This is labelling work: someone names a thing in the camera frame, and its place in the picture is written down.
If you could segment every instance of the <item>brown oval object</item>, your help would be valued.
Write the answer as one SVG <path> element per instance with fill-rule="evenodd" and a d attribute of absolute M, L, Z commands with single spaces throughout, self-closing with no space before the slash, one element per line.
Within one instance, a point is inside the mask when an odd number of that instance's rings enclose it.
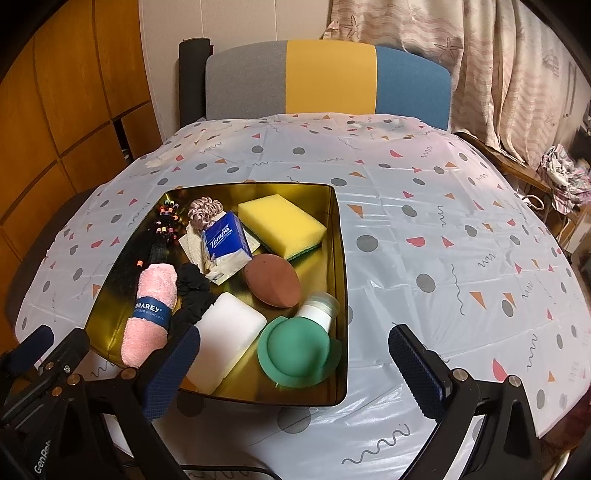
<path fill-rule="evenodd" d="M 277 255 L 259 254 L 244 267 L 246 285 L 260 301 L 279 308 L 300 301 L 300 279 L 291 264 Z"/>

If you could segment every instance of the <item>pink dishcloth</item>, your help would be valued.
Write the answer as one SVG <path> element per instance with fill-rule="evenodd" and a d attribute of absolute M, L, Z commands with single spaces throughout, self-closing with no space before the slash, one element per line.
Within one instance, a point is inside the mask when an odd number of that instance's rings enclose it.
<path fill-rule="evenodd" d="M 177 303 L 177 273 L 166 263 L 150 265 L 139 275 L 137 298 L 152 297 L 172 309 Z M 127 319 L 121 359 L 128 367 L 140 367 L 149 355 L 166 345 L 165 328 L 146 319 Z"/>

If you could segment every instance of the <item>curtain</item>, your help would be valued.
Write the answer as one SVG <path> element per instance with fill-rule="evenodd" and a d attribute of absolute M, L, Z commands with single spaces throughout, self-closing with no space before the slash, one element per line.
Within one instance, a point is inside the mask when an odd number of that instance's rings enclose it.
<path fill-rule="evenodd" d="M 536 169 L 554 142 L 574 61 L 518 0 L 334 0 L 324 37 L 443 65 L 452 76 L 451 131 L 522 164 Z"/>

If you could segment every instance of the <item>gold box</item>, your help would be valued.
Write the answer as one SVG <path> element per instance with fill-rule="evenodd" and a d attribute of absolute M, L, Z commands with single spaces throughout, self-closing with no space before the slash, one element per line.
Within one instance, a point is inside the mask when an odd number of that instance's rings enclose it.
<path fill-rule="evenodd" d="M 236 366 L 222 381 L 211 396 L 222 400 L 241 401 L 257 404 L 282 406 L 333 406 L 340 403 L 347 390 L 348 362 L 348 302 L 345 274 L 345 250 L 340 233 L 339 207 L 333 187 L 307 183 L 234 183 L 217 184 L 167 192 L 142 220 L 132 234 L 149 228 L 156 219 L 157 207 L 165 199 L 179 204 L 179 215 L 187 225 L 186 212 L 192 200 L 209 196 L 222 202 L 226 211 L 238 211 L 238 204 L 272 194 L 280 194 L 305 212 L 312 215 L 327 227 L 327 234 L 322 245 L 291 261 L 302 286 L 302 298 L 298 306 L 290 309 L 271 307 L 248 290 L 242 272 L 238 272 L 222 285 L 212 284 L 212 292 L 219 294 L 231 292 L 240 300 L 261 312 L 267 322 L 278 316 L 292 317 L 305 299 L 314 291 L 326 291 L 340 304 L 336 321 L 331 326 L 329 335 L 341 341 L 343 353 L 337 370 L 325 381 L 309 388 L 287 388 L 277 386 L 263 372 L 256 355 L 255 341 L 239 360 Z M 261 247 L 256 253 L 264 252 Z M 171 263 L 178 267 L 187 262 L 181 246 L 172 247 Z M 123 366 L 121 361 L 121 342 L 125 322 L 133 311 L 134 298 L 124 298 L 113 286 L 113 279 L 118 275 L 117 264 L 109 273 L 95 305 L 90 312 L 86 331 L 90 336 L 92 348 L 114 364 Z M 195 387 L 185 378 L 181 389 L 195 392 Z"/>

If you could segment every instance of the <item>plastic tablecloth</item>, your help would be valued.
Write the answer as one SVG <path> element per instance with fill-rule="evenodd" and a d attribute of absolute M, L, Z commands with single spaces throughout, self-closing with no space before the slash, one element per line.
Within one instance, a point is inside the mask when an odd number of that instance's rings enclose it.
<path fill-rule="evenodd" d="M 539 435 L 587 390 L 589 311 L 554 238 L 471 146 L 391 115 L 276 115 L 182 128 L 97 188 L 57 235 L 21 309 L 18 339 L 45 323 L 57 344 L 85 325 L 121 248 L 164 192 L 247 180 L 335 188 L 348 280 L 348 391 L 331 408 L 180 393 L 154 422 L 179 462 L 263 462 L 285 480 L 397 478 L 434 427 L 388 353 L 397 323 L 450 368 L 481 380 L 522 378 Z M 90 353 L 78 371 L 95 380 L 118 369 Z M 449 478 L 461 473 L 481 423 L 473 420 Z M 109 425 L 127 449 L 116 422 Z"/>

